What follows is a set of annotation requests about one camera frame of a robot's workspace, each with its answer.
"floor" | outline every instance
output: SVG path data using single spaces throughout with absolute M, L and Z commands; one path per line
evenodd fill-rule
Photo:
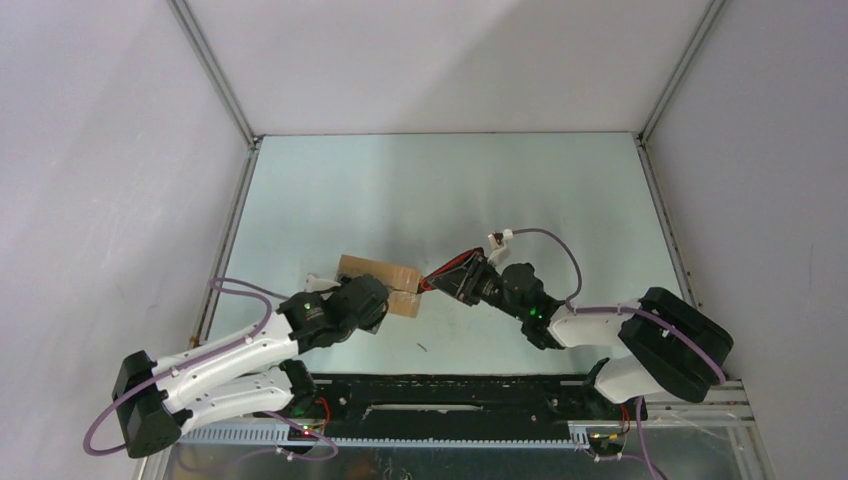
M 343 253 L 424 273 L 504 228 L 542 227 L 573 249 L 580 305 L 613 304 L 650 286 L 679 288 L 632 138 L 603 134 L 266 137 L 227 275 L 292 293 L 309 273 L 331 278 Z M 549 294 L 576 285 L 550 239 L 516 238 L 509 262 L 531 262 Z M 224 297 L 210 339 L 261 316 Z M 520 323 L 486 305 L 425 294 L 417 318 L 389 315 L 378 335 L 300 358 L 336 373 L 586 373 L 623 351 L 540 351 Z

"brown cardboard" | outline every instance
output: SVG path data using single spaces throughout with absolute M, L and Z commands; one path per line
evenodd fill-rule
M 421 272 L 411 267 L 342 255 L 336 279 L 342 275 L 355 277 L 366 273 L 373 275 L 389 289 L 389 313 L 412 318 L 418 316 Z

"perforated metal strip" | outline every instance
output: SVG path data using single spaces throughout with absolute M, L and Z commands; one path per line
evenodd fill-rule
M 278 423 L 216 423 L 189 432 L 185 444 L 297 446 L 314 442 L 289 441 L 289 427 Z M 588 446 L 586 429 L 572 427 L 572 440 L 405 440 L 391 438 L 332 438 L 346 447 L 437 447 L 437 448 L 583 448 Z

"white tabletop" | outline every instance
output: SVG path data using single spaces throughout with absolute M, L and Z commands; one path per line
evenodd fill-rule
M 571 246 L 584 272 L 578 305 L 614 304 L 650 286 L 679 288 L 632 138 L 605 134 L 443 134 L 266 137 L 227 275 L 292 293 L 308 273 L 332 277 L 343 253 L 427 274 L 486 246 L 504 228 L 541 227 Z M 549 238 L 516 237 L 508 263 L 531 262 L 546 291 L 576 284 Z M 262 314 L 224 296 L 220 338 Z M 485 304 L 424 294 L 417 318 L 389 315 L 377 335 L 301 356 L 312 372 L 586 373 L 624 351 L 540 351 L 521 324 Z

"white panel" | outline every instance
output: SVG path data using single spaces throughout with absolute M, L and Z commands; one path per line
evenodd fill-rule
M 185 348 L 245 149 L 161 0 L 5 1 L 0 72 L 0 477 L 127 479 L 83 434 Z
M 845 478 L 846 24 L 843 0 L 730 2 L 652 146 L 781 479 Z
M 578 302 L 614 304 L 652 285 L 676 290 L 671 261 L 627 134 L 372 135 L 263 141 L 228 274 L 283 293 L 308 273 L 333 277 L 343 253 L 429 273 L 495 229 L 543 227 L 574 249 Z M 519 236 L 512 262 L 532 262 L 547 291 L 575 285 L 549 238 Z M 211 338 L 262 314 L 225 297 Z M 312 371 L 588 372 L 609 348 L 540 351 L 521 324 L 487 305 L 427 293 L 415 319 L 389 315 L 377 335 L 307 353 Z
M 636 131 L 707 0 L 195 0 L 261 133 Z

